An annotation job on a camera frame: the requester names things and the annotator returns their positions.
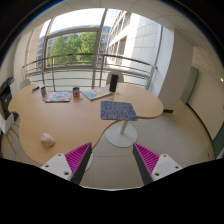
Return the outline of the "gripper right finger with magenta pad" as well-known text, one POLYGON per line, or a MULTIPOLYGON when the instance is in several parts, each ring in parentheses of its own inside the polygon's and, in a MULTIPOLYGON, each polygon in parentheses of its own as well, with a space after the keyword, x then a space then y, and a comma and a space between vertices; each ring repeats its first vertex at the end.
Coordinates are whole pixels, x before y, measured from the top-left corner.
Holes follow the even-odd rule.
POLYGON ((159 155, 137 143, 133 144, 133 155, 145 185, 182 169, 168 154, 159 155))

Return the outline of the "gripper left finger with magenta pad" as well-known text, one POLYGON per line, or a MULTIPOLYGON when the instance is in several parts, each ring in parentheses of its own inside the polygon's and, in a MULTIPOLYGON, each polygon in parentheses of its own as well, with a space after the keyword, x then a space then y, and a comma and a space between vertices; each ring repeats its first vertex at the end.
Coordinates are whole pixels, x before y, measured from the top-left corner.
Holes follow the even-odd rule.
POLYGON ((79 185, 92 161, 92 144, 86 143, 67 154, 57 153, 42 166, 42 169, 79 185))

